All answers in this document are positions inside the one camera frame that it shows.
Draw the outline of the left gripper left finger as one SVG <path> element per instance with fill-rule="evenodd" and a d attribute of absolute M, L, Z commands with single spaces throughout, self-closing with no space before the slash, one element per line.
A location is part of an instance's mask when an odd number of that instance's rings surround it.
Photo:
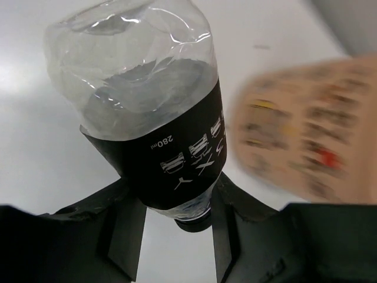
<path fill-rule="evenodd" d="M 1 206 L 2 282 L 134 282 L 146 208 L 120 179 L 53 214 Z"/>

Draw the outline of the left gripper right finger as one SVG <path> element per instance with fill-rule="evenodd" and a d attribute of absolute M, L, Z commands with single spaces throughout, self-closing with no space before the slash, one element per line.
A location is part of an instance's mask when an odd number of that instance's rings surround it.
<path fill-rule="evenodd" d="M 211 197 L 218 282 L 375 282 L 376 206 L 275 210 L 221 174 Z"/>

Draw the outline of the black label bottle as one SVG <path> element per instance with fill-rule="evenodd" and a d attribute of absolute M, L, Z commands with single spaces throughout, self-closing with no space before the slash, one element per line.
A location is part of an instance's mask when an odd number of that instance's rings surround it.
<path fill-rule="evenodd" d="M 80 131 L 148 208 L 211 225 L 227 157 L 209 22 L 192 1 L 105 1 L 49 25 L 44 51 Z"/>

